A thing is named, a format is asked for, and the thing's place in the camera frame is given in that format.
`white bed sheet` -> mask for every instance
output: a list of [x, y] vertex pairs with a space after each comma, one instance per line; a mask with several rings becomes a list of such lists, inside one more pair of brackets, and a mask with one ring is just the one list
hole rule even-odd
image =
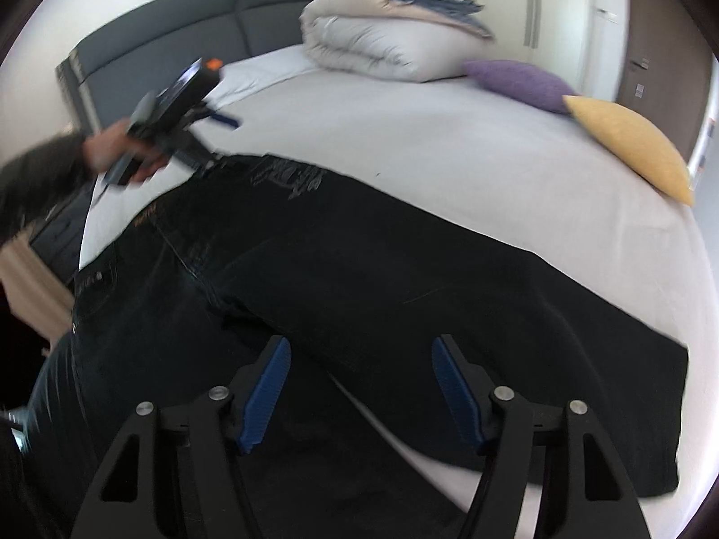
[[[274, 84], [317, 70], [318, 65], [304, 54], [301, 44], [288, 46], [223, 66], [220, 69], [220, 84], [208, 93], [205, 100], [211, 107], [221, 109]], [[85, 221], [80, 245], [80, 269], [114, 241], [145, 205], [181, 185], [191, 175], [192, 171], [184, 164], [172, 160], [167, 168], [143, 185], [130, 185], [126, 189], [109, 187], [106, 190], [102, 178], [99, 178], [93, 191], [90, 214]]]
[[[228, 153], [278, 154], [348, 174], [448, 221], [527, 249], [689, 349], [679, 487], [643, 499], [655, 539], [678, 536], [719, 472], [719, 313], [691, 210], [665, 198], [573, 119], [466, 80], [380, 82], [315, 71], [224, 108], [237, 131], [197, 124]], [[85, 227], [86, 263], [150, 199], [187, 174], [110, 194]], [[390, 443], [461, 508], [477, 473]], [[540, 491], [528, 487], [518, 538], [533, 535]]]

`orange tag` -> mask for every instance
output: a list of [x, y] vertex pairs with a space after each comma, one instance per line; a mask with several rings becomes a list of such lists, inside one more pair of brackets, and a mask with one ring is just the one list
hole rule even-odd
[[212, 71], [218, 71], [221, 69], [222, 64], [220, 59], [210, 59], [205, 63], [205, 66]]

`black sleeve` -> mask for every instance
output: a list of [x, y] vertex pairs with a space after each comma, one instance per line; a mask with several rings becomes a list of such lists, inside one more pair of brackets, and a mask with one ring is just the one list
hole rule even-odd
[[80, 133], [53, 138], [0, 169], [0, 246], [91, 180], [83, 142]]

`wooden door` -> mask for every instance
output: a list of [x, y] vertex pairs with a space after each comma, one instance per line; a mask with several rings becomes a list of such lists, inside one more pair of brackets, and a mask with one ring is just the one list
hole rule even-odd
[[630, 0], [617, 102], [642, 114], [689, 161], [704, 119], [713, 53], [679, 0]]

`purple cushion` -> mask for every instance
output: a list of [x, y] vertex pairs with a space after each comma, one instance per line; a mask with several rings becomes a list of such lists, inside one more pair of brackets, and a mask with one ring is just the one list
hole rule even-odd
[[577, 94], [563, 79], [525, 62], [470, 61], [465, 70], [484, 89], [554, 113], [569, 113], [562, 95]]

